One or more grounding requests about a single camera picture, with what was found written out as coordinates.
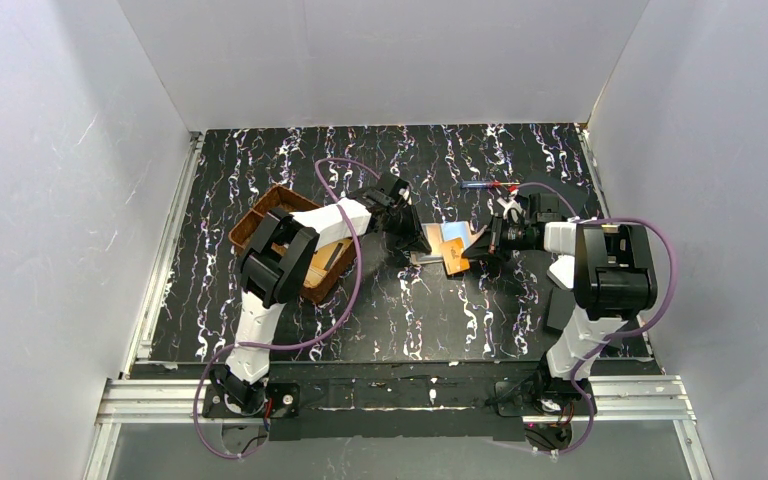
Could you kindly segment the black striped yellow card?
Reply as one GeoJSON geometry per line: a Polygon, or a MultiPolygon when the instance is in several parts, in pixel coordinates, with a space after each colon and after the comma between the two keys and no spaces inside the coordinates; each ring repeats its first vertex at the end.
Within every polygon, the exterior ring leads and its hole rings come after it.
{"type": "Polygon", "coordinates": [[[343,272],[356,258],[356,251],[350,239],[325,245],[316,252],[316,265],[325,272],[343,272]]]}

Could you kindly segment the yellow VIP card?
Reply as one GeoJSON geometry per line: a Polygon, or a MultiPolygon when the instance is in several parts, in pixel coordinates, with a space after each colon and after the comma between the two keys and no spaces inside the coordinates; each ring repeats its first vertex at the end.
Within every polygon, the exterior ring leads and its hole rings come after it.
{"type": "Polygon", "coordinates": [[[346,242],[325,245],[314,253],[304,287],[311,290],[330,289],[354,258],[355,252],[346,242]]]}
{"type": "Polygon", "coordinates": [[[441,258],[447,276],[459,275],[470,269],[470,261],[463,256],[464,251],[465,247],[460,238],[440,244],[441,258]]]}

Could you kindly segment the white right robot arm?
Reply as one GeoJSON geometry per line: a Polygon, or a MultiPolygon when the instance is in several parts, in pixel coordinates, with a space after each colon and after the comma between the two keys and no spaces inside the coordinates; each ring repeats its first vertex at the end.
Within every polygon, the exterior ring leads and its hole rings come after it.
{"type": "Polygon", "coordinates": [[[557,193],[515,194],[463,255],[507,260],[515,251],[556,255],[549,276],[575,301],[557,342],[520,387],[531,400],[578,400],[596,356],[640,312],[658,287],[645,226],[583,221],[557,193]]]}

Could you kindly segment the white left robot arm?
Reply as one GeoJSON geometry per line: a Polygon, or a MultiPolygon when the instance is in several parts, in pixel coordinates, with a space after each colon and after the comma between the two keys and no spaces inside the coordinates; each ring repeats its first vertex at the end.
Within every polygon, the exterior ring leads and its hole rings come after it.
{"type": "Polygon", "coordinates": [[[276,203],[256,210],[256,224],[237,246],[242,306],[234,344],[223,365],[208,373],[217,392],[246,415],[267,406],[265,381],[284,308],[300,297],[319,299],[333,282],[326,270],[317,285],[305,285],[320,251],[343,243],[345,252],[356,253],[362,236],[384,232],[401,250],[430,252],[410,191],[407,181],[381,173],[373,185],[325,206],[276,203]]]}

